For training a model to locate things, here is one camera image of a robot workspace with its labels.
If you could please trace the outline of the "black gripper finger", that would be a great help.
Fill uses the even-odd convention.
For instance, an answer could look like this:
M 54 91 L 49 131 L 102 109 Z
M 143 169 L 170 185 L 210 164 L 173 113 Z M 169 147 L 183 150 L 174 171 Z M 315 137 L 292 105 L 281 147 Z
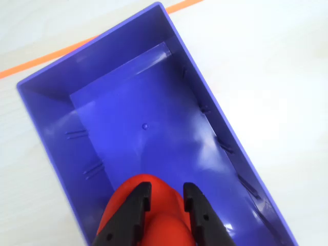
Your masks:
M 200 188 L 192 183 L 183 184 L 184 210 L 189 214 L 191 232 L 197 245 L 234 245 L 223 222 Z
M 93 245 L 137 245 L 143 238 L 145 213 L 151 209 L 152 185 L 142 182 L 97 234 Z

